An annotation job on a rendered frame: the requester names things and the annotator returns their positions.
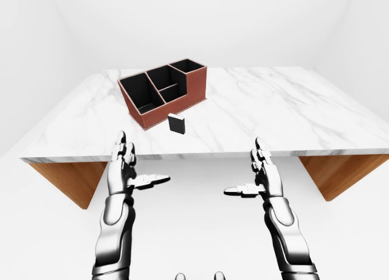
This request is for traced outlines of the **small black book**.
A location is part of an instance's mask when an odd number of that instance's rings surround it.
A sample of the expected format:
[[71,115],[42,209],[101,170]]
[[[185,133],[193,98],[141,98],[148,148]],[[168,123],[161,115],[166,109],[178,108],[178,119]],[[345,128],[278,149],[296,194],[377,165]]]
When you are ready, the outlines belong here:
[[180,134],[185,134],[185,118],[184,117],[177,115],[177,114],[169,113],[168,114],[168,122],[169,122],[169,127],[170,127],[171,131],[177,132]]

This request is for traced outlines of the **red-brown desk caddy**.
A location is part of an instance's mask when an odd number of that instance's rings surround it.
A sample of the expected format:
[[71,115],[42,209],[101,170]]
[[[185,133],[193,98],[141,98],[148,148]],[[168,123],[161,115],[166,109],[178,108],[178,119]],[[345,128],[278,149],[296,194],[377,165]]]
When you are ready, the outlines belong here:
[[184,59],[117,80],[129,114],[144,130],[206,99],[207,66]]

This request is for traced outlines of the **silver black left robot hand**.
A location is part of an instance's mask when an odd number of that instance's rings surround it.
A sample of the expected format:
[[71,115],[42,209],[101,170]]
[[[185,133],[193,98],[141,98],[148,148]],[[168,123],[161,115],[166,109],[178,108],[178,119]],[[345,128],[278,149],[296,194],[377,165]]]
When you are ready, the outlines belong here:
[[133,189],[147,189],[154,185],[165,183],[171,178],[168,175],[152,174],[137,175],[135,170],[137,159],[135,146],[126,141],[124,131],[119,131],[112,148],[111,161],[108,164],[109,194],[129,193]]

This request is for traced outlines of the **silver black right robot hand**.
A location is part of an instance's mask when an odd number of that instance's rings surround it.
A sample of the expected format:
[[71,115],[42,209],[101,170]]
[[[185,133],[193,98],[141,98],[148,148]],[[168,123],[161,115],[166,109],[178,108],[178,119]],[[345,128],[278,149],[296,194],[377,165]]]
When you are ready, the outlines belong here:
[[263,200],[266,200],[268,197],[283,197],[280,173],[271,159],[270,151],[259,137],[255,139],[255,146],[256,148],[250,152],[251,167],[255,173],[255,183],[246,183],[226,188],[224,194],[241,197],[261,195]]

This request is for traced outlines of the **wooden table leg panel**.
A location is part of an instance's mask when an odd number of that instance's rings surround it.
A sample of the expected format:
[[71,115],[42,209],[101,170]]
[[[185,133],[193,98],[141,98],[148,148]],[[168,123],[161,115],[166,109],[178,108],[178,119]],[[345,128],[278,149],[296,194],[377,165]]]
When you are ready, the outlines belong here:
[[389,154],[300,156],[300,161],[327,201],[389,159]]
[[107,162],[30,163],[80,208],[87,209]]

